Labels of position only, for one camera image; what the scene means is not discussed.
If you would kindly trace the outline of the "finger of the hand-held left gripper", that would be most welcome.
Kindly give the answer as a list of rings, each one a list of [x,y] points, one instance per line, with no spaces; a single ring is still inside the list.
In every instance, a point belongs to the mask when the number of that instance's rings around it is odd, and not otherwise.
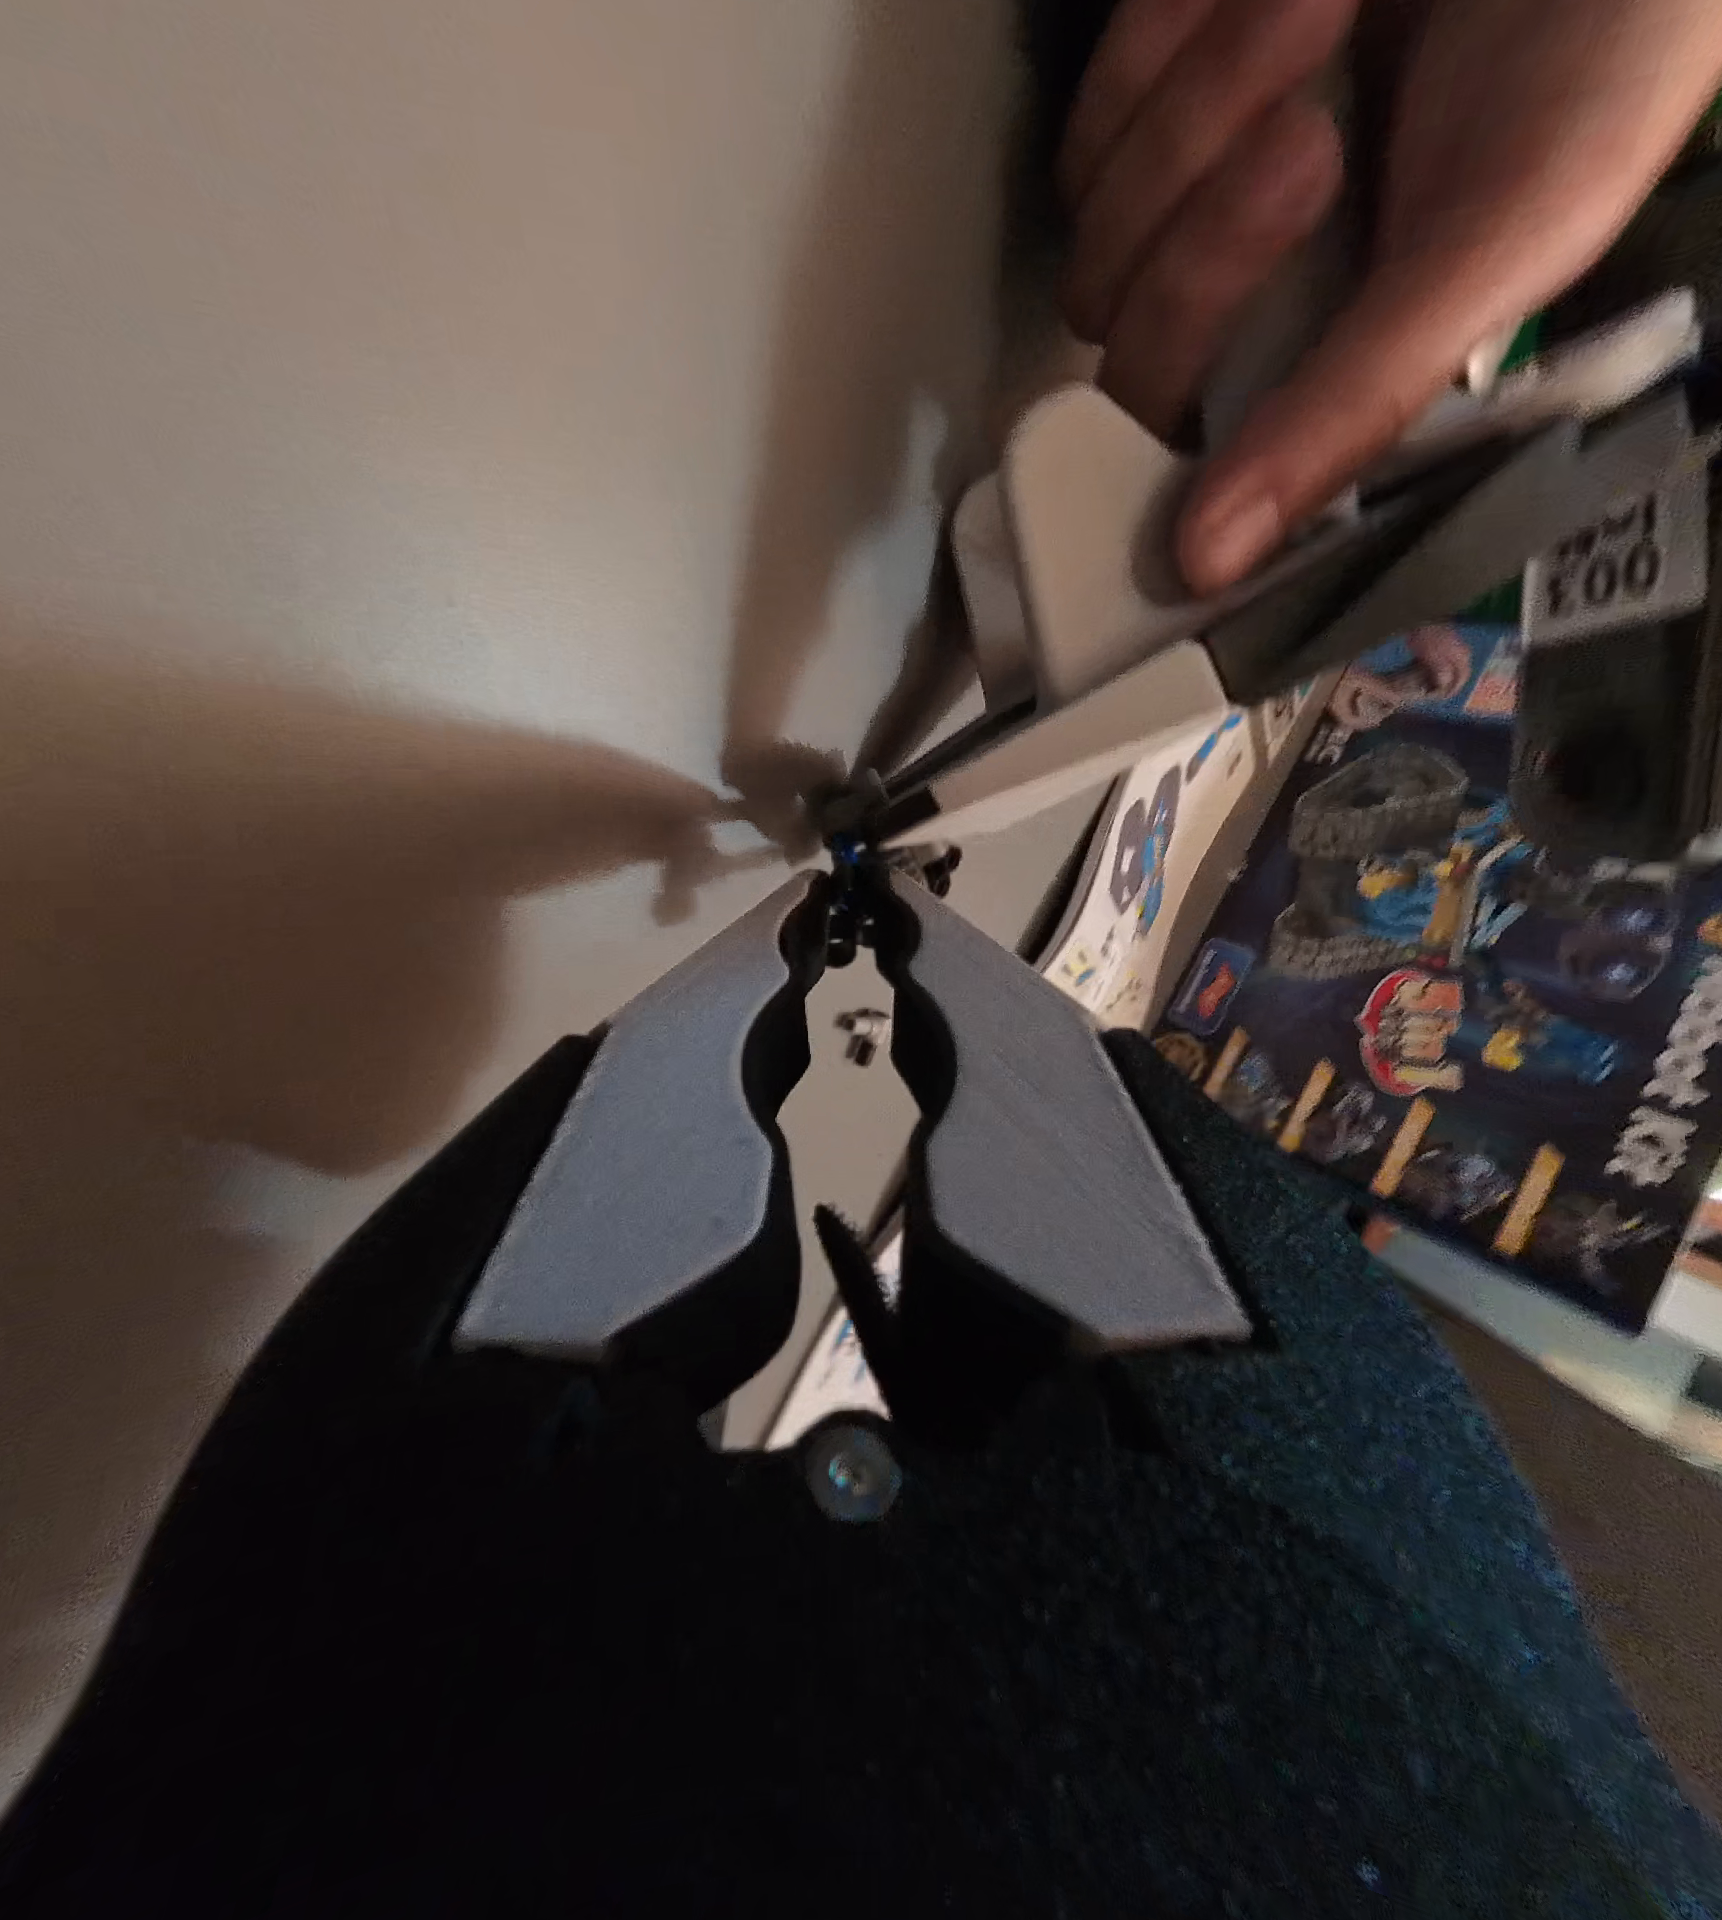
[[[937,806],[1055,806],[1140,754],[1200,742],[1307,678],[1315,643],[1403,552],[1403,510],[1322,523],[1255,580],[1189,602],[1146,591],[1153,505],[1043,550],[997,498],[966,498],[952,563],[985,710],[883,782]]]
[[[1376,505],[1393,501],[1403,510],[1403,552],[1315,643],[1307,678],[1346,664],[1403,628],[1451,615],[1514,573],[1559,534],[1559,523],[1581,501],[1581,439],[1581,420],[1499,429],[1480,420],[1449,432],[1443,442],[1399,453],[1392,481],[1367,493],[1359,510],[1340,510],[1340,517],[1376,512]],[[972,485],[969,498],[997,498],[1026,552],[1043,550],[1048,534],[1100,530],[1103,512],[1153,505],[1153,534],[1146,542],[1153,560],[1145,587],[1164,587],[1185,600],[1172,565],[1157,557],[1164,512],[1176,510],[1185,481],[1185,461],[1133,420],[1021,420],[1003,468],[992,482]],[[937,810],[927,828],[902,841],[959,841],[1047,806]]]

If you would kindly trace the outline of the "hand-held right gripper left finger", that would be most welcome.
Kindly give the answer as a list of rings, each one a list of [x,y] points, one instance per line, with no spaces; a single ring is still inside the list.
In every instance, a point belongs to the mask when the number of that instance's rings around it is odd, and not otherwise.
[[[819,880],[787,875],[600,1031],[457,1319],[464,1352],[616,1363],[709,1289],[702,1331],[771,1358],[797,1240],[782,1110],[808,1067]]]

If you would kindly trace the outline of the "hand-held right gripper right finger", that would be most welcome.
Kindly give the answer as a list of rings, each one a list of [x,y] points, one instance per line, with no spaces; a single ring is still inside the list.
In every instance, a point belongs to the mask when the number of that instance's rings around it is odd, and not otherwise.
[[[877,880],[877,972],[919,1110],[896,1307],[980,1294],[1075,1352],[1248,1344],[1248,1312],[1088,1015],[896,870]]]

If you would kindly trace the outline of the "grey gear assembly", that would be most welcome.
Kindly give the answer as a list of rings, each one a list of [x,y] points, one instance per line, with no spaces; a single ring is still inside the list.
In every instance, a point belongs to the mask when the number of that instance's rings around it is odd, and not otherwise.
[[[825,789],[814,806],[814,833],[827,850],[874,850],[927,828],[939,810],[927,784],[854,772]]]

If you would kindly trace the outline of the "blue black pin connector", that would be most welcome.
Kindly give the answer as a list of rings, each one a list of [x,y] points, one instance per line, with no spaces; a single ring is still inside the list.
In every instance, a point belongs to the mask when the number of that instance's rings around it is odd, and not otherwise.
[[[850,971],[877,943],[887,857],[873,828],[835,828],[825,859],[825,971]]]

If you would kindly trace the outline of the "grey desk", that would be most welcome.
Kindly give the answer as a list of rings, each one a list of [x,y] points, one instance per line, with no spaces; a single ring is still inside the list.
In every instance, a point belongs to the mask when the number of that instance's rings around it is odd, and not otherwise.
[[[0,1797],[313,1267],[862,746],[1015,90],[1015,4],[0,4]]]

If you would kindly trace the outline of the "person's left hand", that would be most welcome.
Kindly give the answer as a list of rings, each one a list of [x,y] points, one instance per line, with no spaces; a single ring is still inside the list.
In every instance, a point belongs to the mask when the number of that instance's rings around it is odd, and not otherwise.
[[[1195,597],[1254,573],[1471,349],[1589,269],[1722,86],[1722,4],[1117,4],[1065,125],[1065,323],[1140,429],[1179,424],[1335,202],[1318,78],[1361,26],[1392,56],[1369,263],[1195,471],[1172,534]]]

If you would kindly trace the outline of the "instruction booklet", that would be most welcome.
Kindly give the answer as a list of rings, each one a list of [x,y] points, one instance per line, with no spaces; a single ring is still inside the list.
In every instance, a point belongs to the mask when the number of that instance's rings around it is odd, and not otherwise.
[[[1324,695],[1330,681],[1315,681],[1230,720],[1212,742],[1189,742],[1185,754],[972,834],[944,906],[1015,951],[1097,1031],[1152,1033]],[[896,1139],[914,1106],[887,1058],[883,1021],[869,1024],[877,1042],[873,1067],[845,1058],[854,1033],[837,1015],[869,1008],[889,1008],[869,956],[808,991],[814,1067],[787,1130],[794,1148],[833,1144],[827,1165],[802,1175],[797,1213],[814,1197],[856,1200],[864,1232],[887,1245]]]

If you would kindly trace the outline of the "dark blue toy box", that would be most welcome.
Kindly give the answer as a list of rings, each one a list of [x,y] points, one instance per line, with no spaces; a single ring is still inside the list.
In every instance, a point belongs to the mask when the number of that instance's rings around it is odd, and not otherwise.
[[[1157,1054],[1407,1228],[1640,1330],[1722,1163],[1722,859],[1576,859],[1512,813],[1523,643],[1346,667]]]

